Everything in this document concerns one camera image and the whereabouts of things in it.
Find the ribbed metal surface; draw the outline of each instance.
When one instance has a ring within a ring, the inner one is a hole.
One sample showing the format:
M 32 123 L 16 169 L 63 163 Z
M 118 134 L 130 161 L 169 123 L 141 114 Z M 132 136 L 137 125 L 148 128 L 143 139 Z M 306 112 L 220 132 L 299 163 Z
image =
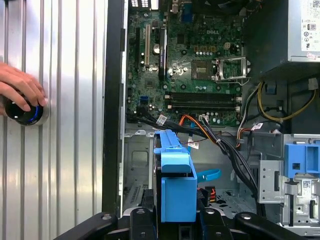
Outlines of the ribbed metal surface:
M 102 206 L 107 2 L 0 0 L 0 61 L 36 76 L 41 127 L 0 117 L 0 240 L 49 240 Z

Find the side panel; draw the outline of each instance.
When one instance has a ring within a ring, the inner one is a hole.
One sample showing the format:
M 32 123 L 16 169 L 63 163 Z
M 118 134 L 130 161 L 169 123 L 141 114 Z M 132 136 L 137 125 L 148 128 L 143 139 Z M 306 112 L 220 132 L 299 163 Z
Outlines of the side panel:
M 34 75 L 50 115 L 0 116 L 0 240 L 50 240 L 102 210 L 107 1 L 0 0 L 0 62 Z

